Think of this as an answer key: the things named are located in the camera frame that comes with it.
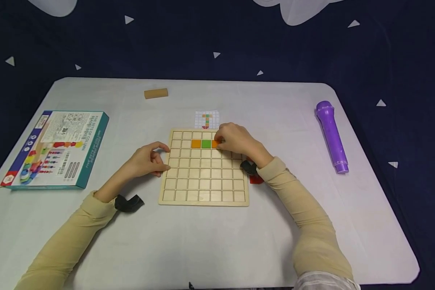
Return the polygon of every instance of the child's arm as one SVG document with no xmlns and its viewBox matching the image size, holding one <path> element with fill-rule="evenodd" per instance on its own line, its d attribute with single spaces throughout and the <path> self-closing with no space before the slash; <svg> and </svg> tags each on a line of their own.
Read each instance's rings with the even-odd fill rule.
<svg viewBox="0 0 435 290">
<path fill-rule="evenodd" d="M 122 187 L 134 177 L 148 173 L 160 177 L 162 171 L 170 168 L 154 151 L 157 148 L 169 152 L 169 147 L 160 142 L 137 149 L 99 191 L 90 193 L 44 245 L 15 289 L 61 289 L 95 233 L 104 228 L 116 213 L 114 200 Z"/>
<path fill-rule="evenodd" d="M 221 150 L 243 153 L 258 166 L 259 175 L 277 193 L 285 208 L 300 228 L 300 239 L 293 253 L 296 274 L 324 271 L 353 280 L 351 266 L 337 243 L 329 217 L 308 190 L 288 171 L 279 158 L 274 158 L 242 126 L 225 123 L 215 140 L 226 142 Z"/>
</svg>

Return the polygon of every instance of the white cloud decoration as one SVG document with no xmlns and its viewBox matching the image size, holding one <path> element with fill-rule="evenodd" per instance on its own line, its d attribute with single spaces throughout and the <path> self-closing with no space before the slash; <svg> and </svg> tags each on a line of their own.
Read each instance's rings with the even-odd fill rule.
<svg viewBox="0 0 435 290">
<path fill-rule="evenodd" d="M 55 16 L 64 17 L 74 10 L 77 0 L 28 0 L 43 12 Z"/>
<path fill-rule="evenodd" d="M 342 0 L 253 0 L 263 7 L 280 4 L 280 12 L 285 23 L 290 26 L 300 25 L 313 18 L 330 3 Z"/>
</svg>

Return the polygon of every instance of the pattern card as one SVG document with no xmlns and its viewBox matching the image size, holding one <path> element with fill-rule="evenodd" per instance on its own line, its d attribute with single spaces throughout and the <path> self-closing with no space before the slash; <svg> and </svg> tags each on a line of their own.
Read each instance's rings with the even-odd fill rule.
<svg viewBox="0 0 435 290">
<path fill-rule="evenodd" d="M 196 111 L 195 128 L 199 129 L 218 129 L 219 111 Z"/>
</svg>

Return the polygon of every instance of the product box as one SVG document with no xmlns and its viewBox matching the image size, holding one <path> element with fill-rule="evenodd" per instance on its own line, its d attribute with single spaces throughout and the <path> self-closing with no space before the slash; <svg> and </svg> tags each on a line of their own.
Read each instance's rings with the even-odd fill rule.
<svg viewBox="0 0 435 290">
<path fill-rule="evenodd" d="M 44 111 L 0 185 L 84 189 L 108 120 L 104 112 Z"/>
</svg>

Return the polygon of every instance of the orange block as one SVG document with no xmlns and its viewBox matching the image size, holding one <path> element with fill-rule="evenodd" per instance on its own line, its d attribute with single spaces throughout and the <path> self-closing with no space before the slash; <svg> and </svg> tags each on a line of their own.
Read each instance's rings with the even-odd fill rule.
<svg viewBox="0 0 435 290">
<path fill-rule="evenodd" d="M 217 146 L 218 146 L 218 144 L 219 144 L 220 142 L 218 142 L 218 141 L 212 141 L 211 142 L 211 148 L 216 148 Z"/>
<path fill-rule="evenodd" d="M 191 147 L 192 148 L 201 148 L 201 140 L 192 140 Z"/>
</svg>

